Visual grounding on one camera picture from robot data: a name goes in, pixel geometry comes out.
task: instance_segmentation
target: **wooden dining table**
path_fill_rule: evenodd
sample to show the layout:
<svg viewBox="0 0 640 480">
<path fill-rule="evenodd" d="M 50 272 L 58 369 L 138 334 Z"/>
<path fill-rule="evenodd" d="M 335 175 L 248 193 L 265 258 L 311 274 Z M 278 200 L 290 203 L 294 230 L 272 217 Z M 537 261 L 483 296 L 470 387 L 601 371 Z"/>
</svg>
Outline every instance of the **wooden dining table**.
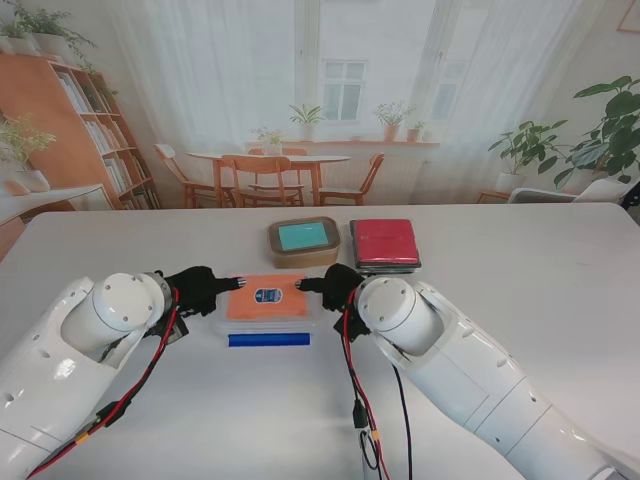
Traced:
<svg viewBox="0 0 640 480">
<path fill-rule="evenodd" d="M 213 183 L 216 187 L 216 200 L 221 207 L 222 202 L 222 155 L 220 153 L 189 153 L 187 155 L 194 158 L 204 158 L 211 160 L 213 163 Z M 268 157 L 273 155 L 250 155 L 251 157 Z M 351 160 L 351 157 L 342 155 L 282 155 L 291 160 L 291 170 L 308 171 L 311 173 L 311 192 L 313 194 L 313 205 L 320 205 L 320 188 L 322 187 L 322 170 L 323 163 L 337 163 Z"/>
</svg>

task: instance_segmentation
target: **plant pot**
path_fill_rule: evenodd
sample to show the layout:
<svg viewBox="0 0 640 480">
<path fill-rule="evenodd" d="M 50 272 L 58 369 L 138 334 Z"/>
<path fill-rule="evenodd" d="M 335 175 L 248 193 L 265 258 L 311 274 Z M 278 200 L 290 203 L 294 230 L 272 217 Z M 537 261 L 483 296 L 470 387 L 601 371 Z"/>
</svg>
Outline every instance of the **plant pot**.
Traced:
<svg viewBox="0 0 640 480">
<path fill-rule="evenodd" d="M 9 195 L 14 197 L 20 197 L 22 195 L 28 195 L 29 190 L 17 180 L 4 180 L 2 182 L 4 189 L 9 192 Z"/>
<path fill-rule="evenodd" d="M 13 51 L 16 53 L 19 53 L 21 55 L 31 55 L 32 57 L 40 56 L 40 54 L 38 53 L 36 48 L 33 46 L 33 44 L 25 38 L 9 37 L 8 41 L 11 44 Z"/>
<path fill-rule="evenodd" d="M 262 147 L 265 155 L 282 155 L 282 144 L 265 143 Z"/>
<path fill-rule="evenodd" d="M 420 128 L 410 128 L 407 130 L 407 142 L 417 142 L 420 138 L 420 132 L 422 129 Z"/>
<path fill-rule="evenodd" d="M 301 123 L 300 124 L 300 140 L 303 142 L 313 142 L 313 137 L 316 133 L 315 123 Z"/>
<path fill-rule="evenodd" d="M 398 135 L 398 130 L 400 130 L 400 125 L 385 125 L 384 126 L 384 141 L 385 142 L 393 142 Z"/>
<path fill-rule="evenodd" d="M 0 35 L 0 52 L 6 55 L 15 55 L 16 53 L 13 51 L 13 47 L 9 42 L 9 37 L 5 35 Z"/>
<path fill-rule="evenodd" d="M 48 33 L 33 33 L 33 37 L 40 45 L 43 53 L 62 57 L 67 65 L 76 66 L 76 58 L 69 48 L 69 44 L 61 35 L 49 35 Z"/>
<path fill-rule="evenodd" d="M 516 188 L 520 188 L 524 185 L 526 179 L 526 175 L 514 175 L 512 173 L 500 172 L 496 179 L 496 191 L 501 193 L 511 193 Z"/>
<path fill-rule="evenodd" d="M 51 187 L 40 170 L 15 172 L 15 179 L 33 193 L 48 192 Z"/>
</svg>

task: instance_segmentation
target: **potted plant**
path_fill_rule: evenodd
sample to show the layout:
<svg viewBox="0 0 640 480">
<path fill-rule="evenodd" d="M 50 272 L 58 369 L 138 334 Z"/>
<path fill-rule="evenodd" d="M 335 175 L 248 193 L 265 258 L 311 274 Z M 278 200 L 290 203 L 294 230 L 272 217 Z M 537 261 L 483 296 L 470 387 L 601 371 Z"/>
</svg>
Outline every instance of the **potted plant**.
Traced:
<svg viewBox="0 0 640 480">
<path fill-rule="evenodd" d="M 579 190 L 589 180 L 595 179 L 594 175 L 598 173 L 618 176 L 618 181 L 622 183 L 631 181 L 627 169 L 634 164 L 640 168 L 640 161 L 634 152 L 640 146 L 640 94 L 631 91 L 638 83 L 640 79 L 632 80 L 624 76 L 612 83 L 599 83 L 575 94 L 574 98 L 583 98 L 615 93 L 607 102 L 600 123 L 585 134 L 589 138 L 571 149 L 571 155 L 565 159 L 569 168 L 555 177 L 556 187 Z"/>
<path fill-rule="evenodd" d="M 309 107 L 303 103 L 302 108 L 298 108 L 295 105 L 289 105 L 296 114 L 291 117 L 293 123 L 300 124 L 300 140 L 304 142 L 313 142 L 316 124 L 320 123 L 320 120 L 324 120 L 320 116 L 320 110 L 322 107 Z"/>
<path fill-rule="evenodd" d="M 424 128 L 424 122 L 416 123 L 413 128 L 407 130 L 407 142 L 417 142 L 420 139 L 420 133 Z"/>
<path fill-rule="evenodd" d="M 262 151 L 265 155 L 282 155 L 282 132 L 279 130 L 267 130 L 258 128 L 252 130 L 262 142 Z"/>
<path fill-rule="evenodd" d="M 40 54 L 27 38 L 27 33 L 28 31 L 16 20 L 2 26 L 2 35 L 7 37 L 7 41 L 15 53 L 39 57 Z"/>
<path fill-rule="evenodd" d="M 566 120 L 560 120 L 551 126 L 543 126 L 527 121 L 518 127 L 517 133 L 503 133 L 503 138 L 489 147 L 489 151 L 491 151 L 499 145 L 507 143 L 506 148 L 500 153 L 500 158 L 505 161 L 507 171 L 498 174 L 495 189 L 498 192 L 511 193 L 521 187 L 527 177 L 520 171 L 531 162 L 540 162 L 538 173 L 549 170 L 558 160 L 558 155 L 547 158 L 547 152 L 551 150 L 562 155 L 554 144 L 558 136 L 549 134 L 549 132 L 566 122 Z"/>
<path fill-rule="evenodd" d="M 12 195 L 46 192 L 49 183 L 39 170 L 26 170 L 29 156 L 35 151 L 45 150 L 56 137 L 31 125 L 28 116 L 7 120 L 0 125 L 0 160 L 9 164 L 17 162 L 19 170 L 12 172 L 4 186 Z"/>
<path fill-rule="evenodd" d="M 80 45 L 95 47 L 90 40 L 60 24 L 62 20 L 71 17 L 69 12 L 49 12 L 44 8 L 31 11 L 23 5 L 22 0 L 5 1 L 13 6 L 19 23 L 33 34 L 40 49 L 62 57 L 68 65 L 76 65 L 74 53 L 84 58 Z"/>
<path fill-rule="evenodd" d="M 375 116 L 384 125 L 384 141 L 393 142 L 398 135 L 400 124 L 409 116 L 413 108 L 406 107 L 404 102 L 383 103 L 378 105 Z"/>
</svg>

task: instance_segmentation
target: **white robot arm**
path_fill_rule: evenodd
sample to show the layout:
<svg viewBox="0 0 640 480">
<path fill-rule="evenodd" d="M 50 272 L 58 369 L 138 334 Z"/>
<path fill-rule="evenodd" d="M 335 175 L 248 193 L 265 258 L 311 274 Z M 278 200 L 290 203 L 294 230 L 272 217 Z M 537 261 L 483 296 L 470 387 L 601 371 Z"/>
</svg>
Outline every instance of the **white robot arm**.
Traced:
<svg viewBox="0 0 640 480">
<path fill-rule="evenodd" d="M 354 305 L 387 358 L 527 480 L 624 478 L 498 342 L 430 285 L 372 277 Z"/>
<path fill-rule="evenodd" d="M 0 364 L 3 479 L 26 478 L 78 431 L 170 306 L 171 289 L 157 274 L 82 278 L 60 293 Z"/>
</svg>

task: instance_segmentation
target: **wooden bookshelf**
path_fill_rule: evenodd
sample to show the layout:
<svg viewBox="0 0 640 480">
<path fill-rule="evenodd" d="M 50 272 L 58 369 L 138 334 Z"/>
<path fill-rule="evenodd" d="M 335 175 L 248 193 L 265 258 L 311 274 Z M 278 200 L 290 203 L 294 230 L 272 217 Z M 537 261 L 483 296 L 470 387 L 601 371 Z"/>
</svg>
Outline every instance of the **wooden bookshelf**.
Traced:
<svg viewBox="0 0 640 480">
<path fill-rule="evenodd" d="M 73 100 L 59 74 L 72 82 Z M 134 208 L 145 203 L 161 207 L 122 112 L 113 97 L 101 93 L 105 87 L 101 74 L 92 78 L 76 67 L 45 58 L 0 55 L 0 110 L 10 118 L 30 114 L 34 127 L 56 136 L 47 150 L 33 153 L 30 159 L 52 188 L 101 183 L 116 209 L 123 209 L 123 202 Z M 105 162 L 119 168 L 121 182 L 114 184 Z"/>
</svg>

